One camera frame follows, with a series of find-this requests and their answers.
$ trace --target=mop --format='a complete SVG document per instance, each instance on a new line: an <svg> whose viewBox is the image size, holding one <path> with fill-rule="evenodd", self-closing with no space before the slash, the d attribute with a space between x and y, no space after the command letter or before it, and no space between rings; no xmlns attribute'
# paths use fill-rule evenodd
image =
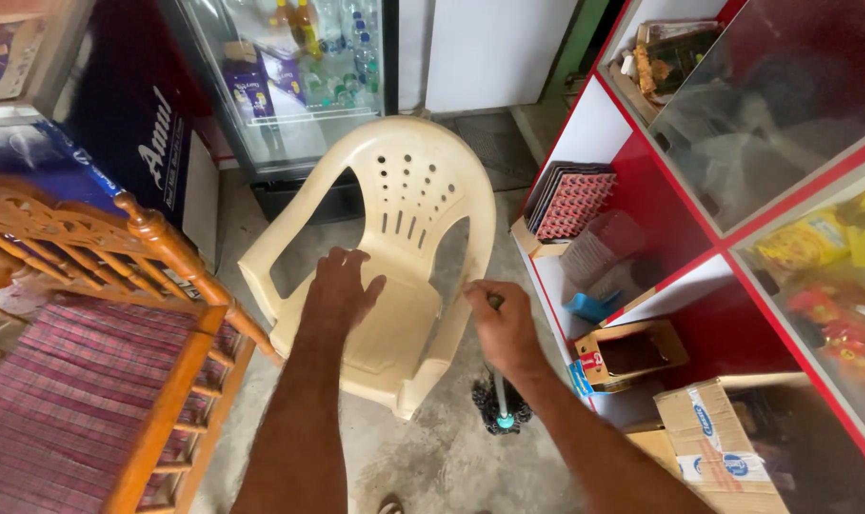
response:
<svg viewBox="0 0 865 514"><path fill-rule="evenodd" d="M490 296L489 304L499 310L504 300ZM521 425L531 421L534 415L515 387L495 368L489 380L473 382L471 397L483 416L486 431L492 435L519 434Z"/></svg>

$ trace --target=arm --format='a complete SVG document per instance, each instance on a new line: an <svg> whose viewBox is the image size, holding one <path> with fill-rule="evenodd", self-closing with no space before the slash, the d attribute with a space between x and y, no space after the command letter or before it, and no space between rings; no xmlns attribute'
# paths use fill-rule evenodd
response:
<svg viewBox="0 0 865 514"><path fill-rule="evenodd" d="M337 400L347 335L385 287L363 291L363 251L331 250L318 262L299 332L251 448L233 513L347 513L347 472Z"/></svg>
<svg viewBox="0 0 865 514"><path fill-rule="evenodd" d="M714 512L559 380L537 343L530 299L520 286L478 281L466 286L464 295L486 358L543 421L593 512ZM489 306L489 295L506 299L498 311Z"/></svg>

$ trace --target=red checkered mat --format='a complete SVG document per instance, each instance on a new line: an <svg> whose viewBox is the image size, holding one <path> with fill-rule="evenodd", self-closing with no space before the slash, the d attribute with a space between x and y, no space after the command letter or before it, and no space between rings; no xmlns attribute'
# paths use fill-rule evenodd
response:
<svg viewBox="0 0 865 514"><path fill-rule="evenodd" d="M98 512L194 324L91 298L43 307L0 364L0 512ZM223 325L216 344L231 355L235 335ZM209 359L198 381L223 371ZM192 394L181 418L199 423L207 407ZM174 431L162 460L188 437ZM163 481L153 477L141 504Z"/></svg>

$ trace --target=white wall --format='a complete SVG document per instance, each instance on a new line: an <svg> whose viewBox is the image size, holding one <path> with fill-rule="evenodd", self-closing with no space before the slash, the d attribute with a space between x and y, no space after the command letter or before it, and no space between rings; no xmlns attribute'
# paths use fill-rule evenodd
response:
<svg viewBox="0 0 865 514"><path fill-rule="evenodd" d="M426 98L432 14L436 0L400 0L398 108L412 110Z"/></svg>
<svg viewBox="0 0 865 514"><path fill-rule="evenodd" d="M436 0L426 107L443 112L536 102L576 3Z"/></svg>

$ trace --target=blue plastic item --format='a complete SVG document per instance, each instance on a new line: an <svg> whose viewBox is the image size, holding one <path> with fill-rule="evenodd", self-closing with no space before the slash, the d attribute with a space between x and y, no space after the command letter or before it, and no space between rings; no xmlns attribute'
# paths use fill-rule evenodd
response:
<svg viewBox="0 0 865 514"><path fill-rule="evenodd" d="M568 303L563 304L562 308L589 323L597 325L616 312L614 305L621 293L622 290L617 291L605 300L595 300L584 293L577 293Z"/></svg>

